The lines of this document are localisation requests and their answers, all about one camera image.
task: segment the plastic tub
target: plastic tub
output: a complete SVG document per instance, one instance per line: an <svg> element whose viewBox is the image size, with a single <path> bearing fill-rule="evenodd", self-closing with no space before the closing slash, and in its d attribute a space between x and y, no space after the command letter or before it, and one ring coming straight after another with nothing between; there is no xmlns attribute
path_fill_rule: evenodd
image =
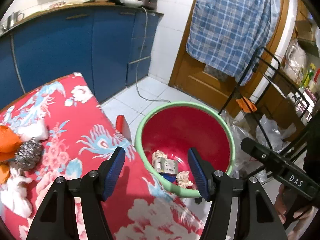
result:
<svg viewBox="0 0 320 240"><path fill-rule="evenodd" d="M187 152L191 147L216 170L230 175L235 159L233 138L226 123L209 107L191 102L162 105L146 115L136 132L135 148L146 169L167 191L184 198L201 196L198 190L181 188L163 178L152 167L151 156L161 150L178 161L179 171L190 171ZM191 171L189 179L195 182Z"/></svg>

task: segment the table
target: table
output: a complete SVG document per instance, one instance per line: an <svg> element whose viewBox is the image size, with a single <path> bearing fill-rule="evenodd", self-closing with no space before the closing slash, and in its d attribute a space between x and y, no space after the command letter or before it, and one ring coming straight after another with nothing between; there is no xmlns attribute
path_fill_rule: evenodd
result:
<svg viewBox="0 0 320 240"><path fill-rule="evenodd" d="M27 185L33 213L24 219L0 203L0 216L16 239L26 239L36 210L58 176L82 177L109 159L117 146L125 149L124 167L113 195L102 203L114 239L200 238L204 223L144 168L134 147L105 116L81 73L35 89L0 113L0 123L14 131L42 118L50 137L42 142L40 163L25 173L33 179ZM79 236L86 240L81 201L75 202Z"/></svg>

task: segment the door frame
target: door frame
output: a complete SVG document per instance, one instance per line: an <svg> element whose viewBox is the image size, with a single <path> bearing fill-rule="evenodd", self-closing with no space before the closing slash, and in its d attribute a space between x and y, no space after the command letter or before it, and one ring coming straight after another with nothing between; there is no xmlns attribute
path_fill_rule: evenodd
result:
<svg viewBox="0 0 320 240"><path fill-rule="evenodd" d="M191 26L191 21L192 21L192 14L193 14L193 9L195 6L196 0L193 0L192 7L189 13L188 21L186 24L186 28L184 30L182 40L180 43L179 51L174 63L174 67L171 73L170 81L169 81L169 86L173 87L177 84L177 78L178 74L180 71L181 63L183 61L184 54L187 53L186 51L186 43L189 37L190 33L190 26ZM278 22L276 24L275 32L273 33L269 43L267 44L266 48L272 53L275 54L276 49L279 46L279 42L284 30L284 26L287 20L287 15L288 15L288 8L289 8L289 0L281 0L281 10L278 18ZM266 52L264 52L261 56L262 59L267 61L268 63L271 63L272 57L268 55ZM265 72L267 70L268 66L263 64L261 66L261 71ZM240 87L241 93L247 97L250 98L250 96L253 94L255 91L256 87L259 85L261 79L263 78L263 75L261 72L256 72L252 75L251 79L248 81L248 83Z"/></svg>

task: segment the green bucket rim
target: green bucket rim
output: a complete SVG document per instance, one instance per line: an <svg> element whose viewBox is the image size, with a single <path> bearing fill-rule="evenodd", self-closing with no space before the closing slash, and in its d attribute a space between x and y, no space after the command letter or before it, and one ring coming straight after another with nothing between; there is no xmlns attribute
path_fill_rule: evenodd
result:
<svg viewBox="0 0 320 240"><path fill-rule="evenodd" d="M224 131L226 132L226 135L228 137L228 141L229 141L229 146L230 146L230 162L229 162L229 166L228 169L226 171L226 174L230 175L233 169L233 165L235 162L235 143L233 141L233 137L231 134L230 129L228 128L227 124L225 123L225 121L211 108L198 104L198 103L193 103L193 102L173 102L173 103L167 103L164 104L162 106L159 106L155 109L153 109L151 112L149 112L140 122L137 132L136 132L136 137L135 137L135 148L137 150L137 152L140 155L140 158L142 159L145 168L150 171L154 176L156 176L156 178L159 180L159 182L163 185L164 189L172 192L174 194L176 194L179 197L183 197L183 198L197 198L197 197L201 197L200 193L198 190L195 189L188 189L188 188L182 188L179 187L178 185L174 185L171 182L169 182L168 180L166 180L164 177L162 177L158 172L156 172L156 170L152 167L151 163L148 161L144 151L143 151L143 147L142 147L142 130L143 127L145 126L145 124L148 122L148 120L153 117L155 114L159 113L160 111L162 111L163 109L167 109L169 107L173 107L173 106L190 106L190 107L194 107L200 110L203 110L204 112L210 114L211 116L213 116L218 122L219 124L223 127Z"/></svg>

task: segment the blue gripper pad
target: blue gripper pad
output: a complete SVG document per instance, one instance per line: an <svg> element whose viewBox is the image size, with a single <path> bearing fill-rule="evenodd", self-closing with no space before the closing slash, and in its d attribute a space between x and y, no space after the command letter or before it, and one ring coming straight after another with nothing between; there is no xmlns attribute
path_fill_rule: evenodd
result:
<svg viewBox="0 0 320 240"><path fill-rule="evenodd" d="M118 181L120 172L122 170L122 167L124 165L125 160L125 151L123 148L118 152L116 158L114 159L108 174L106 175L105 181L104 181L104 189L102 193L102 199L103 201L106 201L108 197L110 197L113 193L113 190L115 189L116 183Z"/></svg>
<svg viewBox="0 0 320 240"><path fill-rule="evenodd" d="M200 195L205 199L210 199L210 192L208 188L208 180L204 171L202 170L200 163L196 157L195 149L190 148L188 150L188 163L192 172L193 177L195 178L197 188L199 190Z"/></svg>

